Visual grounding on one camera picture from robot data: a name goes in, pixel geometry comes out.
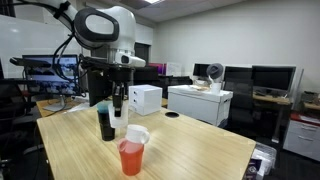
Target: black cup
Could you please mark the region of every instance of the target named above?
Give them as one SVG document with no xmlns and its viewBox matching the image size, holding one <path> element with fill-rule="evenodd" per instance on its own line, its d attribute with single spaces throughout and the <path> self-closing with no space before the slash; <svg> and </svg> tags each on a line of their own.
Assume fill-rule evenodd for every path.
<svg viewBox="0 0 320 180">
<path fill-rule="evenodd" d="M 110 125 L 108 113 L 99 113 L 98 118 L 100 123 L 101 137 L 104 141 L 111 141 L 114 139 L 115 129 Z"/>
</svg>

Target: ceiling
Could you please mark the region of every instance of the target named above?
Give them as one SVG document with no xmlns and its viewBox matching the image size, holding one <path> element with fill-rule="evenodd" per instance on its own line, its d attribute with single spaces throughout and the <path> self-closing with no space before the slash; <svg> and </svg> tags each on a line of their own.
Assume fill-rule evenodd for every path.
<svg viewBox="0 0 320 180">
<path fill-rule="evenodd" d="M 96 0 L 107 5 L 118 5 L 153 22 L 200 13 L 245 0 L 163 0 L 156 4 L 148 4 L 143 0 Z"/>
</svg>

